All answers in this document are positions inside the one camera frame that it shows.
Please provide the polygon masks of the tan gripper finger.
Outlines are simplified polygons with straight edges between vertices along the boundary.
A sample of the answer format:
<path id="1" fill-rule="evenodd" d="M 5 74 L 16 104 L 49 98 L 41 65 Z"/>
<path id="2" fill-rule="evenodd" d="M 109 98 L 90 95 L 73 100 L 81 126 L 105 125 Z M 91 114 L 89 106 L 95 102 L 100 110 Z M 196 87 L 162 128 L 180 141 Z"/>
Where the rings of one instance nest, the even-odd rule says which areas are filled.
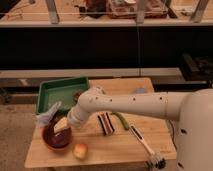
<path id="1" fill-rule="evenodd" d="M 69 127 L 68 121 L 66 117 L 61 118 L 55 125 L 54 125 L 54 132 L 58 133 L 62 130 L 65 130 Z"/>

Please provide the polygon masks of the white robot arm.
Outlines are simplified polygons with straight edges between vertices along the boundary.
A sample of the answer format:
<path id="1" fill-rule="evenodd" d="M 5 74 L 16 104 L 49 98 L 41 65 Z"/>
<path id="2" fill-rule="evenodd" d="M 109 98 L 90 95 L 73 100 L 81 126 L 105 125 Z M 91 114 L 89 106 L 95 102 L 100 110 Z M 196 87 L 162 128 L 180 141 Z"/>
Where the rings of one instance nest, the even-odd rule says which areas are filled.
<path id="1" fill-rule="evenodd" d="M 213 89 L 107 95 L 93 87 L 79 96 L 67 114 L 68 123 L 81 127 L 100 111 L 178 121 L 177 171 L 213 171 Z"/>

